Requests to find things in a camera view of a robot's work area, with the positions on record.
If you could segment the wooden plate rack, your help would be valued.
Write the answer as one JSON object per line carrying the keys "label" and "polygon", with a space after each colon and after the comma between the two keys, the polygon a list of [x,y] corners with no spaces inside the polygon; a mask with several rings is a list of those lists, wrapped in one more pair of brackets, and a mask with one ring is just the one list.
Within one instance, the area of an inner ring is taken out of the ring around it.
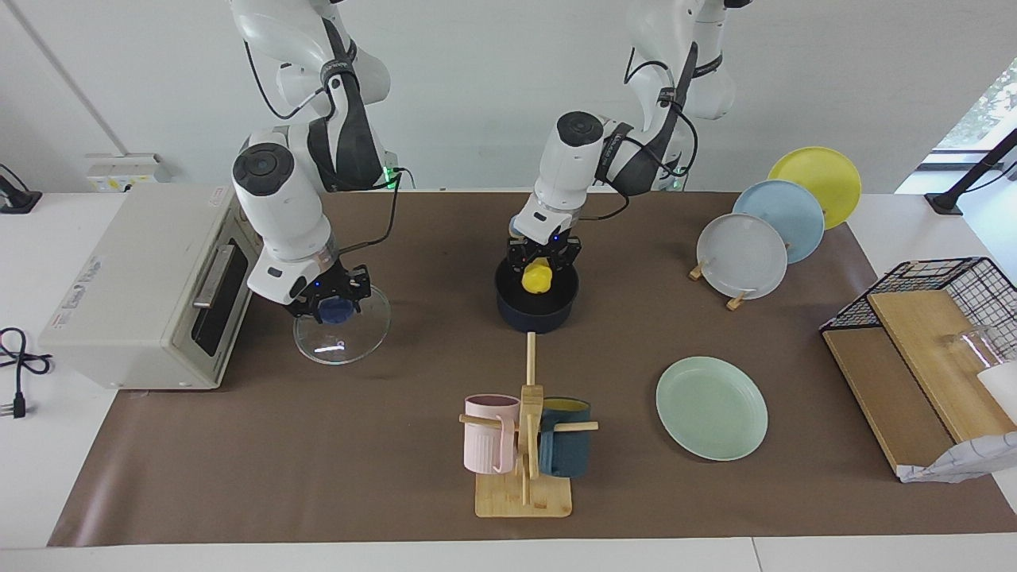
{"label": "wooden plate rack", "polygon": [[747,301],[749,294],[756,292],[737,270],[723,265],[718,258],[699,258],[689,271],[690,281],[705,281],[716,292],[727,296],[727,311],[737,311]]}

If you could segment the yellow plate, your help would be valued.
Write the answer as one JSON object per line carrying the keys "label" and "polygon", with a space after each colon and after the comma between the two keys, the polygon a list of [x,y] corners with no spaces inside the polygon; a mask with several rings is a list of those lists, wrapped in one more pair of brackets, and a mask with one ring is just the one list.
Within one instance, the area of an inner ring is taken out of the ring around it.
{"label": "yellow plate", "polygon": [[823,211],[825,229],[849,220],[862,195],[860,171],[852,160],[827,146],[803,146],[781,156],[768,177],[805,188]]}

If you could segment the wooden mug tree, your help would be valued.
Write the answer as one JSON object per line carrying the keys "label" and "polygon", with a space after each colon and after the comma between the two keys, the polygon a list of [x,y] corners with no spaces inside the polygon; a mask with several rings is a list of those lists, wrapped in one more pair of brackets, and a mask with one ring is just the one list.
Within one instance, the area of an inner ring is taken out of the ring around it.
{"label": "wooden mug tree", "polygon": [[[475,474],[474,513],[480,518],[563,518],[573,512],[570,478],[550,477],[539,470],[538,437],[545,399],[536,381],[537,333],[526,334],[524,386],[520,388],[520,415],[516,424],[516,466],[508,474]],[[493,426],[464,412],[460,423]]]}

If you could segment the bright window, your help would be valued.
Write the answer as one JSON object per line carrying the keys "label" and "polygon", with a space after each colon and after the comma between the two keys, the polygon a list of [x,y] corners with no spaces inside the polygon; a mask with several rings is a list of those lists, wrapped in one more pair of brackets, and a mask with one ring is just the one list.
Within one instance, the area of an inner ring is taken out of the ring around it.
{"label": "bright window", "polygon": [[1017,128],[1017,57],[929,152],[920,168],[973,165]]}

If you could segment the wooden shelf rack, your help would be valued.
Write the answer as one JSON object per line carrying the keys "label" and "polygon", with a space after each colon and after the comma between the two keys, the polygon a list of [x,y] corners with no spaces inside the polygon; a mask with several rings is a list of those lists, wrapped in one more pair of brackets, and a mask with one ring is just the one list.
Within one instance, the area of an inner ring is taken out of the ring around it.
{"label": "wooden shelf rack", "polygon": [[952,446],[1017,431],[988,388],[988,374],[956,361],[948,334],[973,328],[948,293],[912,291],[868,297],[880,328],[829,330],[823,338],[887,462],[929,466]]}

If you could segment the glass lid blue knob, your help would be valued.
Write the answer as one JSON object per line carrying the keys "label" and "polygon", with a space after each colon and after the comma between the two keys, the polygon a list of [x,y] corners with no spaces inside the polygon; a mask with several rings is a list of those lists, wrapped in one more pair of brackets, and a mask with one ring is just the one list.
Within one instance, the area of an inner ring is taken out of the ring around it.
{"label": "glass lid blue knob", "polygon": [[370,296],[353,303],[342,297],[319,305],[321,322],[298,316],[293,334],[298,351],[324,365],[345,365],[370,355],[388,336],[392,308],[388,297],[375,286]]}

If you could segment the dark blue saucepan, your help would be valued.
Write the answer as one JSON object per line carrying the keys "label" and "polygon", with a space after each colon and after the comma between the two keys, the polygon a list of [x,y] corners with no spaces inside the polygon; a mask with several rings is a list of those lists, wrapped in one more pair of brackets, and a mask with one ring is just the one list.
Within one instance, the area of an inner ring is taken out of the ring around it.
{"label": "dark blue saucepan", "polygon": [[573,266],[555,272],[548,293],[534,296],[520,285],[522,275],[508,268],[508,258],[502,258],[495,270],[495,300],[501,318],[515,330],[544,334],[567,321],[580,289],[580,275]]}

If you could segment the pink ribbed mug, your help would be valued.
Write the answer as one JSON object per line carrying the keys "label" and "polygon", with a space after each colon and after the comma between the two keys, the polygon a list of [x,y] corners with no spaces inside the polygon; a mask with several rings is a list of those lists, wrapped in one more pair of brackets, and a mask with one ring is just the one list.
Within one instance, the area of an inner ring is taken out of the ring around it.
{"label": "pink ribbed mug", "polygon": [[501,394],[475,394],[465,398],[464,413],[494,421],[493,426],[466,423],[462,464],[476,474],[508,474],[516,466],[516,424],[520,399]]}

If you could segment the black angled stand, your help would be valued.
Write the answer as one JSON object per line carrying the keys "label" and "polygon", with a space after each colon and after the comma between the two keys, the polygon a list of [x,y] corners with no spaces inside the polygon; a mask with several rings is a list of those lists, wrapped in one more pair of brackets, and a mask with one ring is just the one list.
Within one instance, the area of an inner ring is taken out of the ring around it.
{"label": "black angled stand", "polygon": [[948,191],[942,193],[926,193],[925,199],[930,205],[930,209],[934,213],[941,216],[962,216],[963,211],[959,209],[958,202],[971,191],[976,191],[977,188],[982,188],[989,184],[982,184],[981,186],[976,185],[977,181],[980,180],[982,176],[989,173],[989,171],[994,170],[995,167],[1001,163],[1001,160],[1005,156],[1014,151],[1017,148],[1017,127],[1014,127],[1000,141],[985,153],[984,158],[980,162],[974,164],[958,181],[955,182],[948,189]]}

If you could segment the grey plate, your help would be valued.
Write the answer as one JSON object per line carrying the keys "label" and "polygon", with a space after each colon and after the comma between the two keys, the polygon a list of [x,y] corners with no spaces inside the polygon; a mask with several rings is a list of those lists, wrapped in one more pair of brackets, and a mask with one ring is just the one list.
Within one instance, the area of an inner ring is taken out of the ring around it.
{"label": "grey plate", "polygon": [[702,229],[696,261],[715,291],[731,300],[757,300],[782,283],[788,252],[778,231],[762,218],[732,213]]}

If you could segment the green plate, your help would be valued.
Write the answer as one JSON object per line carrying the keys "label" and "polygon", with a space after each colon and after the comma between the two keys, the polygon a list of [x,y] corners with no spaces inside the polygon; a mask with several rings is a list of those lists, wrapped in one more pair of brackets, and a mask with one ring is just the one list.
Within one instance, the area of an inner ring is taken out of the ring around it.
{"label": "green plate", "polygon": [[768,406],[755,381],[714,356],[689,356],[666,367],[657,381],[655,403],[669,437],[712,462],[752,455],[769,428]]}

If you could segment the white power strip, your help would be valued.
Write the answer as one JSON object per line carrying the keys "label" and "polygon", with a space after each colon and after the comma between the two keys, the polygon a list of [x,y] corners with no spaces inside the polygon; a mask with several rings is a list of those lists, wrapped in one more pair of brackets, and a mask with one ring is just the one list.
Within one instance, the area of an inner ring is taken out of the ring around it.
{"label": "white power strip", "polygon": [[95,192],[123,193],[138,184],[168,184],[172,175],[155,153],[88,153],[86,179]]}

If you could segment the dark teal mug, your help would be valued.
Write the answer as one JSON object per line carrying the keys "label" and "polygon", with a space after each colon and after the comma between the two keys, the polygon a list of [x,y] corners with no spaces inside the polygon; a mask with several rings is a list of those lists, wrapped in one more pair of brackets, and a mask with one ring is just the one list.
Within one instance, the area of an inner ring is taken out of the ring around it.
{"label": "dark teal mug", "polygon": [[538,456],[541,474],[550,477],[582,477],[590,460],[591,435],[588,431],[556,431],[560,423],[582,423],[591,419],[591,405],[571,397],[546,397],[539,426]]}

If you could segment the black table clamp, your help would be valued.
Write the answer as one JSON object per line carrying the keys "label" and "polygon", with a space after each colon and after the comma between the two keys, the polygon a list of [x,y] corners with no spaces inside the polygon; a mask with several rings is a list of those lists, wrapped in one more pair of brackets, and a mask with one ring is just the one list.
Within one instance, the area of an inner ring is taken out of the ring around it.
{"label": "black table clamp", "polygon": [[0,214],[28,214],[41,196],[43,192],[29,189],[14,170],[0,163]]}

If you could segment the white patterned cloth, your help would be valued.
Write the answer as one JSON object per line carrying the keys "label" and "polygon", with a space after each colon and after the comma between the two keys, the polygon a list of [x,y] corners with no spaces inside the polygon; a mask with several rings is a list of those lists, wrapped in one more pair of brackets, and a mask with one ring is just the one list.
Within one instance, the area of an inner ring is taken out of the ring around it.
{"label": "white patterned cloth", "polygon": [[1014,467],[1017,467],[1017,431],[985,435],[952,446],[929,466],[897,465],[895,475],[903,484],[959,484]]}

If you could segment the clear glass cup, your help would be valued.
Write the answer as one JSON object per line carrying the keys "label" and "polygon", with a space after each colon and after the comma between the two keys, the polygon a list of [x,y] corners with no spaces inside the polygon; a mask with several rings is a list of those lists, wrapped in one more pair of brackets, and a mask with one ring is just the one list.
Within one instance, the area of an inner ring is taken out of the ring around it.
{"label": "clear glass cup", "polygon": [[1003,335],[996,327],[977,326],[948,334],[945,347],[956,361],[967,363],[974,371],[981,373],[992,367],[1006,365],[1015,359],[1003,347]]}

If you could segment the brown table mat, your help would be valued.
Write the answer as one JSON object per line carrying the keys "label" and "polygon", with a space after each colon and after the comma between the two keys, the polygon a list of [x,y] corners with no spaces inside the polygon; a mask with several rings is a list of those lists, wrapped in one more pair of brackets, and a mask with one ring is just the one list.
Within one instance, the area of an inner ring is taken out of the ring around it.
{"label": "brown table mat", "polygon": [[[524,334],[497,312],[494,271],[518,193],[404,193],[396,230],[354,258],[392,303],[362,361],[330,367],[255,297],[222,386],[114,399],[56,522],[56,547],[422,542],[1017,531],[989,477],[897,481],[818,332],[875,281],[849,228],[738,311],[687,280],[702,228],[733,193],[650,193],[582,226],[581,289],[537,344],[536,379],[592,405],[588,474],[560,519],[481,519],[458,422],[471,394],[516,394]],[[715,356],[755,381],[765,441],[733,462],[675,444],[658,379]]]}

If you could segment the light blue plate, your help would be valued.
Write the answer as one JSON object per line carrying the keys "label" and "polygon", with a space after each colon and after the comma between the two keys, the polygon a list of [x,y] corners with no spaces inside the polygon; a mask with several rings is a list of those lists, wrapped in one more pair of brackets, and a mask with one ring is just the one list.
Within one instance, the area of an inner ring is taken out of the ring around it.
{"label": "light blue plate", "polygon": [[734,213],[762,218],[780,235],[788,264],[806,260],[821,244],[825,217],[820,203],[799,184],[768,179],[749,186],[733,206]]}

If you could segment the beige toaster oven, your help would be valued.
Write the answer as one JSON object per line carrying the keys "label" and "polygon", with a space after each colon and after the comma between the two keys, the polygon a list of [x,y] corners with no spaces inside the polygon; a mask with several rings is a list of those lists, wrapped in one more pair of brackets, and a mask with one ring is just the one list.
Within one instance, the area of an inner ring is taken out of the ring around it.
{"label": "beige toaster oven", "polygon": [[112,390],[217,388],[259,251],[231,186],[135,186],[41,331],[41,348]]}

